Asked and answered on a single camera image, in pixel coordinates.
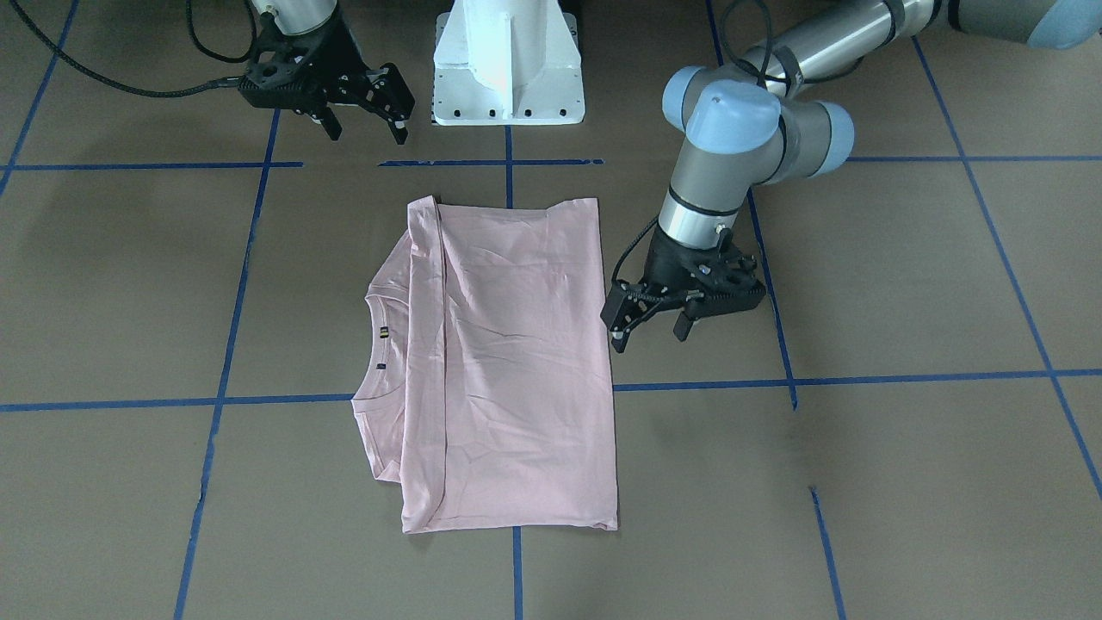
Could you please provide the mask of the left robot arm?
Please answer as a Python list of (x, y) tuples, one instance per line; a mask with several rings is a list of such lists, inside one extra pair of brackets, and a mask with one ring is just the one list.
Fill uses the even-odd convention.
[(1098, 1), (841, 1), (766, 35), (716, 67), (687, 66), (666, 83), (666, 121), (684, 134), (641, 279), (611, 276), (601, 312), (616, 352), (657, 313), (676, 311), (674, 337), (696, 320), (755, 309), (766, 297), (758, 263), (734, 244), (750, 188), (839, 168), (855, 142), (838, 104), (799, 101), (815, 84), (856, 70), (895, 40), (946, 23), (961, 33), (1034, 48), (1077, 47), (1099, 31)]

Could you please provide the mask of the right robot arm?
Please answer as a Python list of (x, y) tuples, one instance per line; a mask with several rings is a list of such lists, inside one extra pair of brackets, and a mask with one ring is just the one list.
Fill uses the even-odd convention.
[(237, 90), (256, 109), (306, 116), (331, 140), (342, 133), (335, 106), (358, 107), (386, 122), (398, 145), (415, 99), (393, 63), (361, 59), (337, 1), (256, 1), (261, 31)]

